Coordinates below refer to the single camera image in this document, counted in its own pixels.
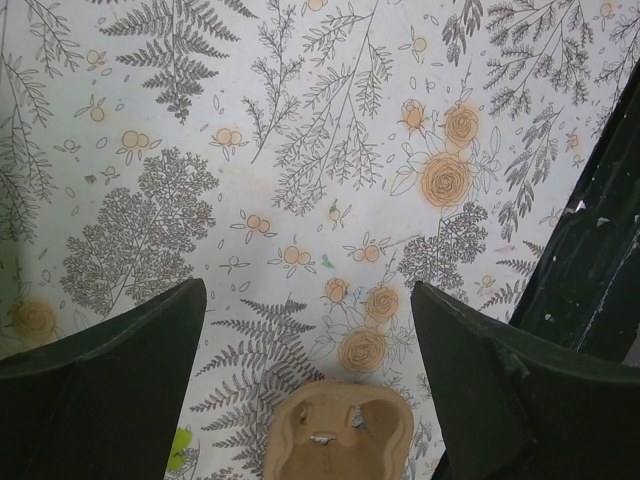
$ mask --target floral wallpaper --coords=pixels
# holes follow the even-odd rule
[[[413,283],[507,321],[640,57],[631,0],[0,0],[0,29],[0,356],[202,277],[180,480],[260,478],[325,377],[399,391],[429,477]]]

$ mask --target leaf drawing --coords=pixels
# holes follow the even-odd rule
[[[615,85],[611,94],[611,103],[602,106],[593,135],[599,136],[620,99],[622,89],[631,76],[633,68],[640,60],[640,5],[629,8],[630,16],[618,17],[616,26],[609,35],[609,40],[619,46],[621,53],[616,61],[605,61],[602,70],[595,79],[596,85],[603,83]]]
[[[40,47],[36,50],[36,60],[43,64],[43,70],[51,78],[62,77],[62,72],[56,66],[62,64],[72,72],[79,66],[77,60],[82,58],[74,49],[80,45],[67,38],[70,30],[67,19],[56,15],[54,10],[60,7],[53,3],[49,7],[38,0],[24,0],[28,5],[28,19],[31,34],[40,38]]]
[[[352,65],[328,66],[317,83],[305,93],[304,108],[310,120],[286,134],[277,150],[276,166],[284,171],[273,197],[274,205],[296,215],[304,215],[326,194],[328,180],[351,181],[356,190],[373,186],[380,176],[377,144],[360,117],[374,118],[380,106],[381,88],[391,77],[390,53],[375,46],[370,37],[377,3],[368,15],[339,7],[329,14],[319,29],[305,36],[305,52],[319,55],[312,61],[321,67],[335,60],[336,48],[356,36],[356,26],[364,30]]]
[[[280,0],[269,0],[267,6],[269,10],[276,13],[273,18],[275,27],[269,28],[265,22],[258,28],[258,34],[260,42],[271,52],[270,58],[274,61],[275,67],[271,67],[266,58],[258,58],[253,62],[251,69],[264,78],[268,117],[265,118],[265,111],[260,107],[259,102],[246,97],[242,100],[247,105],[247,113],[253,118],[254,139],[258,146],[258,151],[251,163],[257,160],[271,132],[275,130],[282,135],[289,129],[284,122],[294,120],[294,114],[300,106],[300,100],[287,93],[286,85],[294,78],[300,77],[304,58],[299,56],[286,60],[284,57],[287,41],[294,30],[296,9],[292,6],[282,8]]]
[[[0,240],[37,238],[40,201],[51,203],[53,177],[46,153],[32,139],[33,125],[46,127],[53,114],[43,94],[44,85],[34,80],[37,70],[22,69],[22,57],[0,54],[0,78],[6,75],[11,91],[0,123]]]
[[[218,186],[206,160],[177,148],[146,158],[139,192],[108,193],[98,222],[70,237],[61,280],[73,300],[108,317],[121,295],[136,305],[189,277],[183,254],[215,225],[212,206],[199,197]]]
[[[551,138],[551,129],[561,112],[562,109],[556,112],[549,105],[533,119],[522,137],[524,151],[504,171],[509,192],[515,190],[515,198],[507,200],[498,214],[505,240],[511,241],[513,232],[518,231],[519,219],[531,211],[535,200],[533,187],[547,180],[551,162],[558,158],[558,140]]]
[[[158,88],[156,102],[185,124],[191,98],[203,93],[201,81],[219,72],[211,70],[192,54],[224,59],[229,54],[215,48],[205,35],[225,42],[240,40],[220,19],[207,0],[150,0],[100,31],[109,36],[151,36],[144,48],[119,55],[116,60],[132,67],[160,70],[143,82],[144,88]],[[241,0],[221,0],[246,18],[257,18]]]
[[[460,63],[460,53],[467,53],[467,38],[471,38],[476,30],[480,30],[480,20],[484,14],[481,0],[463,0],[462,12],[453,14],[447,19],[442,29],[442,40],[447,48],[447,61]]]
[[[546,78],[558,92],[571,92],[574,105],[587,101],[591,72],[585,47],[593,43],[593,28],[580,0],[551,0],[540,7],[533,0],[517,0],[487,11],[492,18],[487,30],[500,57],[487,62],[490,78],[484,88],[514,82],[491,97],[492,117],[507,109],[512,120],[531,113],[529,82],[538,78]]]
[[[483,207],[467,202],[462,212],[438,221],[436,235],[409,241],[398,265],[398,271],[405,276],[405,285],[413,288],[415,282],[423,281],[443,290],[461,289],[464,282],[458,264],[472,263],[485,251],[488,233],[479,223],[487,218]]]
[[[520,301],[520,298],[522,298],[522,294],[527,287],[527,282],[529,281],[529,278],[531,278],[531,275],[533,275],[533,271],[536,269],[536,265],[542,257],[542,253],[544,252],[544,246],[542,245],[537,245],[526,240],[524,240],[522,243],[526,245],[533,254],[533,260],[498,260],[496,262],[496,265],[506,265],[517,274],[522,275],[523,278],[516,280],[514,284],[507,283],[504,287],[500,287],[500,289],[496,293],[494,293],[491,298],[489,298],[489,300],[487,300],[484,305],[482,305],[482,307],[480,307],[480,310],[484,310],[493,305],[515,305]]]
[[[212,325],[228,327],[248,339],[236,347],[228,345],[198,372],[227,366],[242,369],[223,381],[221,386],[193,412],[226,408],[218,419],[203,427],[205,431],[231,430],[214,443],[217,448],[241,447],[232,460],[253,474],[263,472],[268,427],[276,406],[305,380],[320,380],[323,375],[309,362],[300,335],[315,327],[293,318],[306,304],[287,300],[281,305],[264,305],[242,300],[258,316],[255,320],[220,320]]]

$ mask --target beige plastic object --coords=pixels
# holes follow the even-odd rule
[[[303,385],[276,409],[265,480],[399,480],[413,414],[386,387],[323,380]]]

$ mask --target green object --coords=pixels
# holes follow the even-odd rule
[[[329,257],[327,257],[326,253],[322,255],[322,265],[324,265],[327,268],[335,268],[333,266],[333,263],[331,263],[331,261],[329,260]]]
[[[173,437],[173,445],[171,445],[171,454],[169,455],[169,462],[167,462],[167,472],[174,472],[178,470],[184,463],[184,450],[191,443],[193,433],[184,428],[178,428],[176,434]]]

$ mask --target orange rose illustration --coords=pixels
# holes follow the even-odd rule
[[[24,302],[13,313],[13,328],[25,340],[43,345],[56,326],[56,317],[48,306],[38,302]]]
[[[332,278],[324,286],[324,293],[332,303],[340,303],[347,296],[347,283],[340,278]]]
[[[353,373],[375,372],[386,354],[387,343],[384,337],[364,327],[352,330],[344,337],[338,349],[340,363]]]
[[[367,298],[365,310],[375,323],[386,323],[398,311],[398,295],[390,288],[380,287]]]
[[[453,150],[466,148],[478,134],[478,116],[465,106],[453,109],[447,114],[444,133]]]
[[[409,127],[409,134],[420,130],[424,124],[424,106],[417,100],[407,100],[402,104],[402,120]]]
[[[448,153],[427,160],[422,176],[422,193],[435,207],[462,203],[471,185],[471,172],[466,163]]]

